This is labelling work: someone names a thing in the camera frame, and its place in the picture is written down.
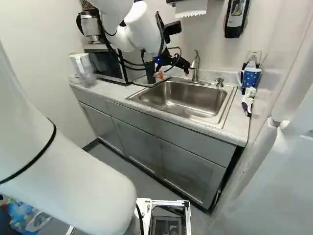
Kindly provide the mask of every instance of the cup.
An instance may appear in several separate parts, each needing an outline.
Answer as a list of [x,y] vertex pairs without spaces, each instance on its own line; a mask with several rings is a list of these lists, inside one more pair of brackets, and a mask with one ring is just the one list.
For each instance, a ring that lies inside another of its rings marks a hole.
[[245,94],[246,88],[255,87],[261,76],[262,69],[246,68],[244,70],[244,77],[242,82],[242,93]]

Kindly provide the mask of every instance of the countertop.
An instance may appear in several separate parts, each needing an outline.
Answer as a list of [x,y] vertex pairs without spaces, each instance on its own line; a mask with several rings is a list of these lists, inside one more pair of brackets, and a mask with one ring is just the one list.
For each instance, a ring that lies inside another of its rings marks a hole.
[[[226,78],[224,82],[225,84],[232,86],[238,85],[235,79],[227,79],[227,75],[224,76],[224,78]],[[72,83],[70,83],[70,85],[79,90],[102,97],[108,101],[123,105],[125,107],[140,111],[162,120],[166,120],[182,127],[186,127],[205,135],[215,137],[237,146],[245,147],[248,140],[250,118],[248,118],[243,112],[241,106],[241,93],[239,88],[237,89],[234,96],[224,127],[219,129],[207,124],[205,125],[198,123],[142,104],[138,104],[131,100],[127,100],[127,97],[139,92],[142,89],[145,89],[144,87],[138,85],[130,84],[125,86],[103,80],[97,80],[97,84],[91,88],[85,88],[82,85]]]

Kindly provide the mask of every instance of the paper towel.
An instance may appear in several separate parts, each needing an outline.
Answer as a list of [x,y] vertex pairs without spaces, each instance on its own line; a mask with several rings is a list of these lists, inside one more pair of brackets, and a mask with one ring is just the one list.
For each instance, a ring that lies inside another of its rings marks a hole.
[[190,17],[206,14],[208,0],[184,0],[176,2],[175,17]]

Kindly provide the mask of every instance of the gray floor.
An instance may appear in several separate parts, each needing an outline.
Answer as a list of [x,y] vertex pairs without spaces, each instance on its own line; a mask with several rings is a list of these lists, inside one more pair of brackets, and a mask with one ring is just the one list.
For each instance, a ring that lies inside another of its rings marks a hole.
[[[138,197],[159,200],[181,199],[172,191],[159,184],[153,178],[141,172],[138,168],[110,151],[104,145],[100,144],[96,146],[89,153],[127,176],[134,183],[137,189]],[[192,206],[191,216],[192,235],[207,235],[209,215]],[[65,235],[67,229],[67,224],[54,219],[39,233],[39,235]],[[86,234],[76,230],[74,235]]]

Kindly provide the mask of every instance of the stainless steel sink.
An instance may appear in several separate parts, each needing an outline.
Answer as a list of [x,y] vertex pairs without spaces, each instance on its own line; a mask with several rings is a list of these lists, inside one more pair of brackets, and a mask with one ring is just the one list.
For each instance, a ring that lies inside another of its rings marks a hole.
[[232,86],[225,85],[217,89],[215,84],[195,84],[174,77],[127,99],[183,118],[218,124],[218,127],[222,128],[224,122],[221,121],[228,113],[228,103],[234,94]]

